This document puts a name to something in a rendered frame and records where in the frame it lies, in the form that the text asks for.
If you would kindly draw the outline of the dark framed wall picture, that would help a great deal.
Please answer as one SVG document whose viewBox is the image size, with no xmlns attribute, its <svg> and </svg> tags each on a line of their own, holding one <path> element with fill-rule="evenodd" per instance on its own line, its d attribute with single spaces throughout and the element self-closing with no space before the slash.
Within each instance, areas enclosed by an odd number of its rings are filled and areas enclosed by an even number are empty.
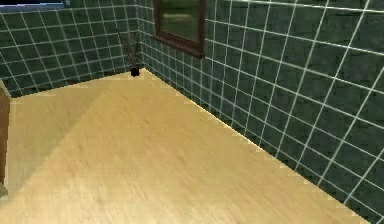
<svg viewBox="0 0 384 224">
<path fill-rule="evenodd" d="M 205 41 L 206 0 L 153 0 L 153 38 L 202 59 Z"/>
</svg>

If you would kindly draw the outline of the blue framed window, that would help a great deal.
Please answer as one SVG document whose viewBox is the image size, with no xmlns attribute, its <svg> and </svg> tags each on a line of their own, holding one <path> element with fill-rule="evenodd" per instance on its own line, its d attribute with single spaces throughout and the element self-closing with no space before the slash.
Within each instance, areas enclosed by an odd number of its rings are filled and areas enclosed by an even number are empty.
<svg viewBox="0 0 384 224">
<path fill-rule="evenodd" d="M 0 12 L 32 12 L 38 10 L 65 9 L 72 0 L 0 0 Z"/>
</svg>

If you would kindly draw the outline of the dark potted house plant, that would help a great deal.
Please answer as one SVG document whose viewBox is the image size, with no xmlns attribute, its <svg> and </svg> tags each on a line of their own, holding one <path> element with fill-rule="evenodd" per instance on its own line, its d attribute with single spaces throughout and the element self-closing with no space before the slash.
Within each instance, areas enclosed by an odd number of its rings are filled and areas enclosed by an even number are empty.
<svg viewBox="0 0 384 224">
<path fill-rule="evenodd" d="M 124 36 L 120 31 L 117 31 L 123 49 L 126 51 L 129 61 L 129 72 L 132 77 L 140 75 L 139 56 L 140 56 L 140 43 L 139 35 L 132 34 L 130 31 Z"/>
</svg>

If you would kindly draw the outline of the brown wooden cupboard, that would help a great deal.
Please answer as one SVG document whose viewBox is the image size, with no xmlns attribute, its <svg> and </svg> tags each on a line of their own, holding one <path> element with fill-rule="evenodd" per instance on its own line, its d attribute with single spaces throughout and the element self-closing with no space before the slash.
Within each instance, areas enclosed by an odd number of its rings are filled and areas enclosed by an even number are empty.
<svg viewBox="0 0 384 224">
<path fill-rule="evenodd" d="M 10 95 L 0 80 L 0 198 L 8 194 L 5 187 L 6 154 L 10 114 Z"/>
</svg>

